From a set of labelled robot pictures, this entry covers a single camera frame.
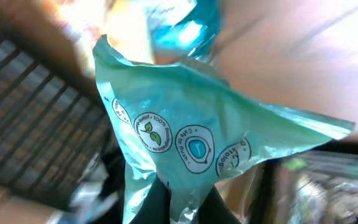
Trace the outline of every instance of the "circular logo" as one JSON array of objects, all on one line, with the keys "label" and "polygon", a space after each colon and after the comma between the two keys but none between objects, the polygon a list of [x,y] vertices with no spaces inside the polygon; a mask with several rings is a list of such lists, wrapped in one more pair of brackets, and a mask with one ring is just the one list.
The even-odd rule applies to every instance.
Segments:
[{"label": "circular logo", "polygon": [[200,125],[189,125],[179,130],[175,144],[187,169],[195,174],[205,172],[215,155],[211,131]]},{"label": "circular logo", "polygon": [[165,152],[172,145],[171,129],[165,119],[155,113],[143,113],[135,119],[135,132],[152,152]]},{"label": "circular logo", "polygon": [[246,138],[241,142],[225,148],[216,161],[216,174],[218,177],[226,167],[236,168],[241,162],[248,162],[251,157],[251,146]]},{"label": "circular logo", "polygon": [[131,119],[129,118],[127,111],[121,104],[118,103],[117,99],[112,101],[112,109],[121,121],[128,124],[131,123]]}]

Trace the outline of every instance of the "floor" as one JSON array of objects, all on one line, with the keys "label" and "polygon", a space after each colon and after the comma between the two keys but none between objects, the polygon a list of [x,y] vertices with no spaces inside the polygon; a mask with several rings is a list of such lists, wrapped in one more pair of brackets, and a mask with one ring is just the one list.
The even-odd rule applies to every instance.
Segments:
[{"label": "floor", "polygon": [[242,93],[355,121],[358,0],[225,0],[219,69]]}]

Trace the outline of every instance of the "blue drop symbol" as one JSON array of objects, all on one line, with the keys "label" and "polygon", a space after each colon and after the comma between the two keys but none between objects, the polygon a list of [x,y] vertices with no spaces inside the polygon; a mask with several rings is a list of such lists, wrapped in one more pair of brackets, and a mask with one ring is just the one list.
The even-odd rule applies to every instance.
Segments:
[{"label": "blue drop symbol", "polygon": [[206,147],[205,144],[200,140],[191,140],[189,142],[189,148],[191,153],[197,158],[201,159],[205,156]]}]

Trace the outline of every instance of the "plastic bag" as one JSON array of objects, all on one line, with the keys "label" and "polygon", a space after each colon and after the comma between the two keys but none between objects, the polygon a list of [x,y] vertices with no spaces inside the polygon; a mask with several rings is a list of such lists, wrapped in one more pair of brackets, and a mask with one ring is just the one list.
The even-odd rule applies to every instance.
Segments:
[{"label": "plastic bag", "polygon": [[133,64],[106,36],[93,53],[99,94],[129,164],[124,223],[141,207],[156,173],[172,192],[172,221],[187,223],[215,182],[344,138],[354,127],[259,103],[188,64]]}]

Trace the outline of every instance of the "plant logo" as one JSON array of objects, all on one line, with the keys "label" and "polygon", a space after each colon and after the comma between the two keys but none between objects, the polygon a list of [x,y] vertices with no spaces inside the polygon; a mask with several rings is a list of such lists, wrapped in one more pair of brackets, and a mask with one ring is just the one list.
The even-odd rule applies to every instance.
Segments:
[{"label": "plant logo", "polygon": [[213,162],[215,155],[214,139],[211,131],[200,125],[189,125],[179,130],[175,144],[187,169],[200,174]]},{"label": "plant logo", "polygon": [[131,123],[131,119],[129,118],[127,111],[120,103],[118,103],[117,99],[112,101],[112,109],[121,121],[128,124]]},{"label": "plant logo", "polygon": [[171,129],[158,114],[141,114],[135,119],[134,129],[143,145],[152,152],[165,152],[172,145]]},{"label": "plant logo", "polygon": [[251,146],[246,138],[225,148],[216,161],[216,174],[221,176],[223,169],[237,168],[240,162],[247,163],[251,158]]}]

